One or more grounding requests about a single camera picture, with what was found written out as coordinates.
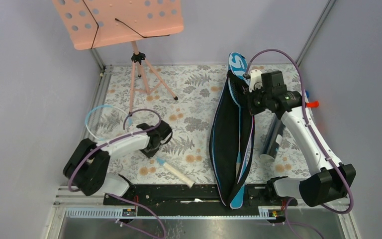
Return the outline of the blue racket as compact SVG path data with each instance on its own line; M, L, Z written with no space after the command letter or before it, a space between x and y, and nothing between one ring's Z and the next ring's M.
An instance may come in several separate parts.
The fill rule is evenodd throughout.
M158 118L157 123L155 125L133 123L131 118L138 112L154 113ZM120 158L144 149L150 139L147 131L155 129L161 121L160 115L154 110L138 109L126 113L113 105L100 105L88 113L85 126L100 150L108 152L111 157Z
M251 137L248 137L247 140L243 140L245 137L243 131L243 110L247 108L247 98L245 95L245 91L248 85L245 80L235 75L232 72L232 70L228 70L227 72L227 83L232 102L235 104L238 110L238 152L236 160L236 183L239 186L244 186L246 177L248 176L248 165L251 162L251 154L248 152L249 150L251 150L251 148L249 147L251 143Z

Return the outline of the blue racket cover bag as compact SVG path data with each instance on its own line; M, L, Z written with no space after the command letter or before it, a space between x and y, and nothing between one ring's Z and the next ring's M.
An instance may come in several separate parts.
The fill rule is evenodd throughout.
M237 111L229 93L226 75L211 128L209 155L221 202L234 210L242 207L245 189L245 185L236 183Z

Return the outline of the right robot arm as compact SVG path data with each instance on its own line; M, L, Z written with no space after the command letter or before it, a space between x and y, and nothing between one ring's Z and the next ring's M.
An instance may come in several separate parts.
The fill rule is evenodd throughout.
M261 54L256 53L248 62L244 78L250 81L247 90L249 112L256 115L270 110L292 134L301 150L310 177L294 179L272 178L271 188L265 192L268 203L278 205L285 197L302 199L308 206L323 206L337 213L348 214L354 207L351 185L356 176L352 164L344 164L333 152L316 127L305 100L304 85L300 91L289 91L281 71L259 73L251 70L252 62Z

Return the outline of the black shuttlecock tube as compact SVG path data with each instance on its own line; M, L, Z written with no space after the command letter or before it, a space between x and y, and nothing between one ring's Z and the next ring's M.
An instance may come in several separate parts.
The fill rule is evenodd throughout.
M278 119L276 115L273 115L272 123L265 140L264 148L260 155L262 160L275 161L280 145L282 143L284 129L285 125L283 122Z

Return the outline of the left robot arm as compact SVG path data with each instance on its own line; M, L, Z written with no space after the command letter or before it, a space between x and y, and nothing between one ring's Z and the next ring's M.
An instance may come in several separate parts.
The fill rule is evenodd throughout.
M130 182L123 176L108 173L110 161L135 151L151 158L161 145L170 141L172 128L161 116L157 116L155 125L133 124L132 115L112 105L89 111L85 126L90 138L80 141L63 169L70 192L82 192L86 196L97 192L113 194L124 205L134 200Z

